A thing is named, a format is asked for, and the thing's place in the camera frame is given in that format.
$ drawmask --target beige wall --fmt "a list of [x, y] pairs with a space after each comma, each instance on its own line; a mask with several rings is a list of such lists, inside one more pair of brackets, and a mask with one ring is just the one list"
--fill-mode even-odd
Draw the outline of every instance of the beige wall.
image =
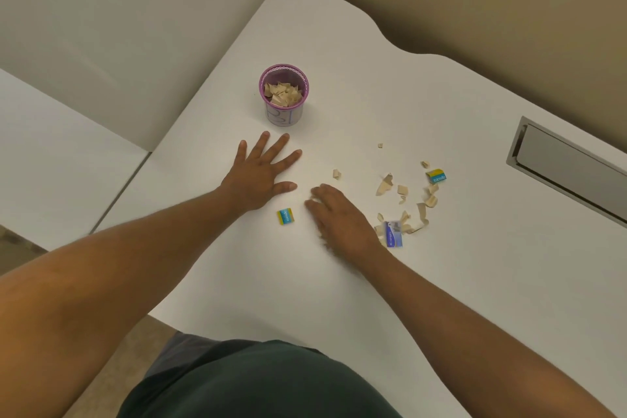
[[0, 69], [153, 150], [262, 2], [0, 0]]
[[348, 0], [412, 52], [443, 54], [627, 151], [626, 0]]

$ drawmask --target forearm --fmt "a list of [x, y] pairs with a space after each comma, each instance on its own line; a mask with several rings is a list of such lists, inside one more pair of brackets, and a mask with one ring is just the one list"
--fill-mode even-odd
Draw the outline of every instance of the forearm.
[[474, 418], [612, 417], [545, 359], [379, 250], [362, 272]]
[[[2, 386], [12, 401], [50, 410], [58, 400], [62, 414], [124, 335], [238, 218], [230, 199], [215, 190], [82, 238], [3, 276], [0, 322], [11, 333], [0, 335], [0, 346], [8, 352], [3, 376], [11, 379]], [[28, 382], [45, 396], [15, 399], [30, 389]], [[19, 388], [11, 390], [12, 383]]]

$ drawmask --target hand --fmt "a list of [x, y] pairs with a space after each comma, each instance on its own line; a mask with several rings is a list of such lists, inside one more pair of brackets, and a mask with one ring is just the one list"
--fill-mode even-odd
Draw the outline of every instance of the hand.
[[342, 192], [322, 184], [312, 194], [322, 203], [307, 200], [305, 206], [336, 255], [360, 269], [373, 253], [386, 250], [364, 214]]
[[233, 196], [235, 206], [242, 214], [262, 208], [275, 195], [296, 190], [297, 185], [293, 182], [275, 184], [275, 177], [289, 169], [300, 158], [302, 151], [294, 151], [282, 161], [271, 164], [287, 144], [290, 135], [279, 137], [276, 144], [263, 154], [268, 139], [270, 133], [265, 131], [248, 157], [246, 141], [240, 142], [233, 167], [222, 181], [221, 188]]

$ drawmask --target person's left hand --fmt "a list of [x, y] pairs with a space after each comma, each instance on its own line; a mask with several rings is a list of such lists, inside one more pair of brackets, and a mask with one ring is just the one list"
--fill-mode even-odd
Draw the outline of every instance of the person's left hand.
[[240, 142], [233, 167], [222, 181], [221, 188], [233, 196], [236, 208], [242, 214], [262, 208], [275, 195], [291, 192], [297, 187], [293, 182], [275, 184], [275, 177], [289, 169], [300, 158], [302, 151], [300, 149], [294, 151], [282, 161], [271, 164], [270, 162], [287, 144], [290, 135], [282, 135], [263, 153], [268, 139], [270, 133], [265, 131], [248, 157], [246, 141]]

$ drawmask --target purple rim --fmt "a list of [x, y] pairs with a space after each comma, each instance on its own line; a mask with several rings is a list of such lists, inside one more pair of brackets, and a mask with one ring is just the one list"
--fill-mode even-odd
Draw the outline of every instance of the purple rim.
[[[285, 67], [285, 68], [291, 68], [293, 69], [296, 73], [298, 73], [300, 76], [302, 76], [303, 80], [305, 80], [305, 89], [303, 89], [303, 98], [295, 105], [290, 106], [290, 107], [281, 107], [281, 106], [277, 106], [275, 104], [272, 104], [270, 101], [268, 101], [268, 98], [263, 94], [264, 89], [263, 89], [263, 80], [266, 77], [266, 75], [272, 71], [275, 68], [280, 68], [280, 67]], [[267, 105], [270, 105], [273, 109], [278, 109], [279, 111], [291, 111], [293, 109], [296, 109], [299, 106], [302, 106], [303, 103], [305, 102], [305, 99], [307, 99], [307, 96], [309, 95], [309, 80], [307, 79], [307, 76], [305, 76], [305, 74], [301, 71], [301, 69], [297, 68], [294, 65], [287, 65], [286, 63], [279, 63], [278, 65], [272, 65], [269, 68], [266, 68], [264, 70], [264, 72], [262, 73], [261, 78], [259, 78], [259, 94], [262, 95], [263, 101], [266, 102]]]

